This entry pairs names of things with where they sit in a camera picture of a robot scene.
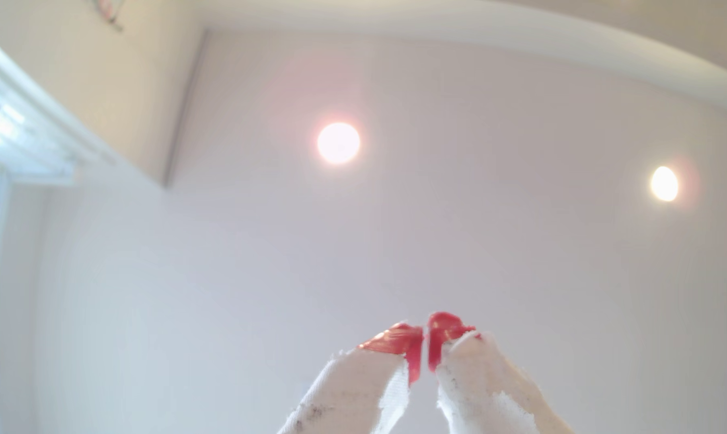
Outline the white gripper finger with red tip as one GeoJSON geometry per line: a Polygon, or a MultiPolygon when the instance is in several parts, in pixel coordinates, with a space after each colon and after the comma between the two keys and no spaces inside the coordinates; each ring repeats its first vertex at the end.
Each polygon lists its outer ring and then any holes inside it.
{"type": "Polygon", "coordinates": [[[427,364],[450,433],[574,433],[490,331],[448,312],[427,321],[427,364]]]}
{"type": "Polygon", "coordinates": [[[335,355],[279,433],[390,433],[420,377],[424,337],[401,322],[335,355]]]}

